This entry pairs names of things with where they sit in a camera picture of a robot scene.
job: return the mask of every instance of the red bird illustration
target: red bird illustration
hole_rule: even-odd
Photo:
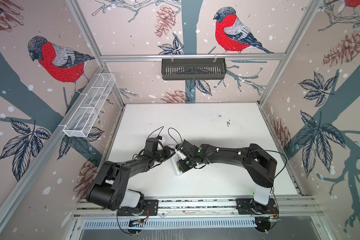
[[[37,59],[54,79],[64,83],[75,83],[71,97],[74,93],[80,93],[76,90],[76,81],[81,75],[85,76],[86,64],[95,59],[72,48],[60,47],[48,42],[41,36],[35,36],[29,41],[28,51],[31,59],[33,61]]]
[[[251,30],[245,26],[236,16],[236,11],[232,7],[220,8],[215,17],[216,20],[216,41],[227,51],[238,51],[243,49],[257,48],[266,53],[272,53],[266,50],[262,44],[256,40]]]
[[[330,4],[332,4],[334,2],[337,2],[337,1],[339,1],[339,0],[333,0],[333,1],[329,2],[329,3],[327,3],[327,5],[330,5]],[[353,8],[353,14],[351,15],[351,17],[353,15],[359,14],[359,13],[355,12],[355,7],[360,5],[360,0],[342,0],[342,1],[344,2],[344,6],[343,5],[341,6],[342,9],[341,9],[341,11],[340,11],[340,13],[338,15],[341,15],[341,12],[345,9],[345,7],[352,7]]]

